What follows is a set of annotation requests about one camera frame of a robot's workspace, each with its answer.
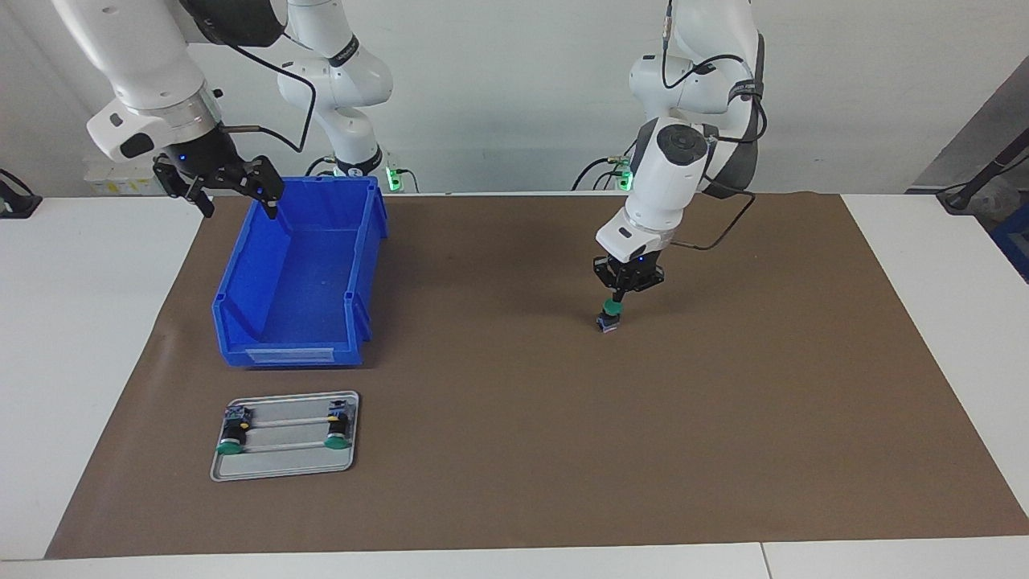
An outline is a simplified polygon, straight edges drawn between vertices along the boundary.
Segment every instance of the white wall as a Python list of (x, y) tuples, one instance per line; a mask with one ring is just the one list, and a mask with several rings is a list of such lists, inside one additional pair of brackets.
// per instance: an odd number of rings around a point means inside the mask
[[(45, 39), (83, 102), (109, 100), (49, 2), (0, 1)], [(369, 110), (380, 139), (426, 189), (567, 188), (587, 161), (620, 152), (644, 120), (628, 71), (660, 47), (661, 0), (346, 6), (396, 78), (394, 98)], [(768, 40), (772, 126), (754, 183), (764, 190), (902, 192), (1027, 50), (1025, 0), (756, 0), (754, 11)], [(280, 42), (261, 52), (281, 62), (300, 51)], [(279, 99), (271, 73), (223, 47), (191, 53), (226, 92), (229, 122), (298, 134), (303, 114)], [(329, 150), (317, 130), (300, 156), (260, 136), (238, 142), (284, 173)]]

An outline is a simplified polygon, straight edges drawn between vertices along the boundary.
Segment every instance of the robotic arm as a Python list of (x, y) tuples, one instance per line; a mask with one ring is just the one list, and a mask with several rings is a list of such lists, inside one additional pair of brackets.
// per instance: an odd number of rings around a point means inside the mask
[[(667, 55), (673, 30), (687, 58)], [(726, 197), (750, 184), (758, 126), (767, 125), (764, 39), (749, 0), (685, 0), (674, 20), (669, 2), (664, 48), (662, 57), (644, 56), (633, 66), (630, 85), (649, 120), (636, 141), (626, 205), (597, 231), (608, 254), (594, 259), (594, 270), (613, 294), (597, 319), (604, 332), (617, 328), (627, 293), (665, 280), (658, 258), (694, 194)], [(680, 110), (717, 119), (690, 123)]]
[[(386, 102), (393, 93), (389, 68), (361, 46), (339, 2), (289, 0), (294, 40), (321, 58), (298, 59), (284, 65), (315, 84), (315, 119), (328, 134), (336, 174), (376, 175), (391, 182), (388, 153), (376, 140), (371, 121), (354, 107)], [(304, 85), (279, 76), (279, 91), (293, 106), (306, 109)]]
[[(197, 36), (199, 29), (208, 40), (237, 48), (270, 46), (292, 19), (297, 42), (323, 58), (284, 68), (295, 70), (316, 87), (314, 117), (329, 135), (340, 172), (371, 174), (382, 165), (384, 155), (370, 121), (349, 107), (385, 102), (392, 92), (392, 77), (379, 59), (360, 48), (339, 2), (52, 2), (114, 89), (115, 99), (86, 124), (94, 141), (116, 161), (155, 154), (154, 174), (166, 192), (196, 204), (205, 216), (214, 212), (205, 189), (227, 188), (257, 200), (274, 218), (285, 185), (267, 156), (249, 161), (240, 157), (230, 134), (258, 128), (223, 124), (215, 102), (220, 94), (208, 88), (186, 53), (183, 30)], [(282, 75), (279, 84), (287, 101), (305, 109), (310, 105), (308, 86)]]
[[(263, 10), (254, 10), (253, 17), (276, 19), (267, 1), (255, 4)], [(153, 169), (165, 191), (196, 204), (205, 216), (214, 213), (205, 188), (234, 189), (276, 215), (282, 178), (267, 156), (240, 157), (215, 95), (162, 0), (54, 0), (54, 5), (114, 89), (115, 99), (86, 123), (104, 153), (114, 160), (156, 154)], [(278, 37), (282, 25), (275, 23), (270, 28), (277, 28)]]

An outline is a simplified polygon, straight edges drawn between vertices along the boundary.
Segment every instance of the silver tray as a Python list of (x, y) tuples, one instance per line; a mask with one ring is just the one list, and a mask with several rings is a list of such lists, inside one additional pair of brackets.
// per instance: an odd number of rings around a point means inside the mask
[[(350, 447), (326, 448), (328, 412), (335, 401), (347, 403)], [(214, 454), (215, 482), (345, 471), (354, 463), (360, 397), (355, 392), (241, 398), (228, 406), (252, 412), (246, 443), (239, 455)], [(215, 444), (221, 441), (221, 428)]]

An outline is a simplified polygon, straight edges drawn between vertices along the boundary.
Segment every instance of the brown mat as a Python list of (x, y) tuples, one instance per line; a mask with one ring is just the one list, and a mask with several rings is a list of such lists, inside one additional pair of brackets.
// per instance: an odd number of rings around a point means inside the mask
[[(240, 371), (201, 227), (48, 557), (1029, 534), (837, 196), (765, 195), (601, 335), (597, 197), (389, 204), (367, 364)], [(705, 241), (738, 207), (700, 198)], [(356, 466), (214, 483), (234, 398), (353, 389)]]

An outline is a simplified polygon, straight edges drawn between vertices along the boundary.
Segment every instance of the blue storage bin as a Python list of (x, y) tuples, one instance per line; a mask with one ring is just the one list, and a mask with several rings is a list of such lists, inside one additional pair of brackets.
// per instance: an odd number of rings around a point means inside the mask
[(229, 366), (355, 366), (386, 208), (375, 178), (290, 177), (269, 219), (254, 202), (215, 297)]

